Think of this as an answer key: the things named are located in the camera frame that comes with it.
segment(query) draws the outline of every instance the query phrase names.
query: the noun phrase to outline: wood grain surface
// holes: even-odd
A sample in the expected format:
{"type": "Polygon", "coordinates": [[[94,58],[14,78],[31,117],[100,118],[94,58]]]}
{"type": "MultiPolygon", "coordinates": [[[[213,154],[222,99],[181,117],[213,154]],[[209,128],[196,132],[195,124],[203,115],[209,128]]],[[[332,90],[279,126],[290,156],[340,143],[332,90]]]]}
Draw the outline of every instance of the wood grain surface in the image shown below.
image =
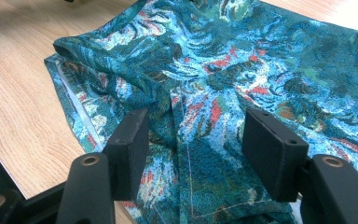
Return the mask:
{"type": "MultiPolygon", "coordinates": [[[[43,60],[55,39],[80,35],[134,0],[0,0],[0,161],[26,198],[67,177],[84,153],[69,129],[43,60]]],[[[358,29],[358,0],[266,0],[358,29]]],[[[131,223],[117,206],[117,223],[131,223]]]]}

